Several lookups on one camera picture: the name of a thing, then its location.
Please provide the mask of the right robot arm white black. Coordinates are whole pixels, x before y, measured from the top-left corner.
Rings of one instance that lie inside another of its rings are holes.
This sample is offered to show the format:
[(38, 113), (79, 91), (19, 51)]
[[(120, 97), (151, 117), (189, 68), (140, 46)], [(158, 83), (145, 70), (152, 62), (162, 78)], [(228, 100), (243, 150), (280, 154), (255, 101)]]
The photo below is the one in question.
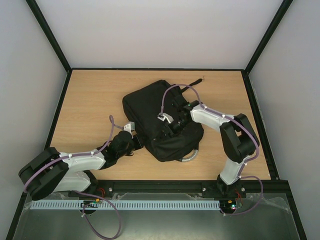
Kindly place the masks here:
[(165, 93), (161, 100), (158, 119), (165, 122), (172, 134), (180, 133), (191, 123), (205, 125), (220, 133), (223, 150), (227, 156), (222, 172), (217, 177), (217, 189), (229, 196), (243, 178), (241, 173), (247, 163), (259, 155), (259, 140), (245, 114), (229, 115), (206, 106), (199, 99), (179, 103), (178, 117), (165, 113)]

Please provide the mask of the black student backpack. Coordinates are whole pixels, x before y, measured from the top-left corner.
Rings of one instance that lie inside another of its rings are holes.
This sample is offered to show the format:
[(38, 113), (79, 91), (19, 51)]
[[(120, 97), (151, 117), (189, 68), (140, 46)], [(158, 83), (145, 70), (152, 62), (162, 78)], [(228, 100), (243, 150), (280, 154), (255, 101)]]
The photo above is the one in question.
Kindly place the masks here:
[(123, 111), (130, 122), (134, 122), (135, 131), (143, 138), (144, 147), (160, 162), (190, 162), (199, 152), (199, 143), (204, 135), (200, 123), (187, 125), (179, 134), (171, 138), (160, 138), (163, 121), (157, 118), (161, 112), (162, 97), (164, 112), (174, 119), (178, 118), (178, 104), (187, 103), (183, 92), (188, 88), (173, 86), (166, 80), (155, 81), (122, 99)]

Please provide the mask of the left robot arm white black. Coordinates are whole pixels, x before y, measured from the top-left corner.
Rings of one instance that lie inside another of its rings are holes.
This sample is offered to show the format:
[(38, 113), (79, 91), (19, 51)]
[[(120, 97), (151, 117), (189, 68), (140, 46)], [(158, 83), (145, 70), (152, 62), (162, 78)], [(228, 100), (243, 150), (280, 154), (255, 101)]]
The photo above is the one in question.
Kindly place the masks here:
[(26, 164), (18, 176), (24, 192), (34, 201), (55, 192), (92, 193), (98, 186), (92, 170), (110, 168), (121, 157), (132, 156), (143, 146), (139, 135), (122, 130), (106, 145), (88, 152), (65, 153), (48, 147)]

